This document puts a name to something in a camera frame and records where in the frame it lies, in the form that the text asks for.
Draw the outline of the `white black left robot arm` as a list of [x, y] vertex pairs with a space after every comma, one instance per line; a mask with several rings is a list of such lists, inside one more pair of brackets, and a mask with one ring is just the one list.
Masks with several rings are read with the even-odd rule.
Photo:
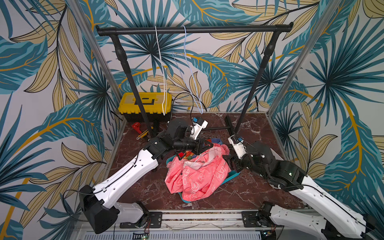
[[130, 223], [138, 228], [149, 220], [149, 211], [141, 202], [120, 203], [120, 197], [148, 172], [157, 168], [159, 161], [169, 153], [192, 152], [199, 155], [213, 147], [200, 138], [200, 132], [208, 123], [194, 118], [192, 124], [182, 119], [173, 119], [165, 131], [151, 138], [138, 154], [108, 179], [79, 191], [80, 207], [95, 234], [107, 231], [115, 224]]

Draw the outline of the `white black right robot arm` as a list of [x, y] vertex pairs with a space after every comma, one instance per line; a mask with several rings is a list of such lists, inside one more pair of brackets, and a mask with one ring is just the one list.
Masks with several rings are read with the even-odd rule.
[[272, 149], [261, 142], [249, 144], [236, 136], [229, 137], [228, 141], [235, 152], [225, 157], [231, 170], [237, 173], [249, 170], [272, 188], [293, 195], [318, 213], [311, 216], [264, 202], [256, 214], [243, 216], [251, 226], [289, 227], [319, 240], [371, 238], [368, 234], [375, 230], [374, 217], [357, 213], [341, 203], [296, 164], [277, 159]]

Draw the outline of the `pink hooded jacket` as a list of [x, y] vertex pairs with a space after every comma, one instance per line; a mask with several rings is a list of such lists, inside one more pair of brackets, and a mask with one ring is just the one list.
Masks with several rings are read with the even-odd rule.
[[191, 160], [174, 157], [167, 164], [165, 184], [168, 190], [172, 194], [182, 194], [187, 202], [208, 198], [231, 172], [224, 159], [229, 153], [228, 146], [214, 144]]

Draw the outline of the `light blue wire hanger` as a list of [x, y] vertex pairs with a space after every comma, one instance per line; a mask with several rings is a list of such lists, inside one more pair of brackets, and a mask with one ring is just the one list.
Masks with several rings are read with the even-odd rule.
[[182, 26], [182, 28], [184, 31], [184, 42], [183, 42], [182, 56], [185, 60], [185, 63], [187, 64], [187, 67], [189, 68], [189, 71], [190, 71], [191, 77], [192, 77], [192, 84], [187, 86], [186, 94], [189, 94], [189, 96], [192, 99], [191, 111], [192, 111], [192, 107], [196, 106], [198, 109], [198, 112], [202, 115], [204, 113], [204, 106], [203, 106], [203, 102], [202, 102], [200, 95], [199, 95], [198, 81], [197, 81], [197, 78], [195, 77], [195, 74], [192, 71], [192, 68], [190, 66], [190, 62], [188, 61], [188, 58], [187, 58], [187, 28], [186, 28], [186, 26]]

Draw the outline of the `rainbow striped jacket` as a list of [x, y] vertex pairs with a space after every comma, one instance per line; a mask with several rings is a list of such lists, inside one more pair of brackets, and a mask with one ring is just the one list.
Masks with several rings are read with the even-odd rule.
[[[208, 139], [207, 141], [213, 143], [214, 146], [223, 144], [223, 142], [218, 138]], [[176, 141], [176, 143], [174, 144], [175, 152], [180, 159], [181, 158], [191, 159], [192, 157], [199, 156], [199, 155], [195, 155], [195, 146], [196, 146], [196, 140], [193, 140], [193, 139], [183, 139], [180, 141]]]

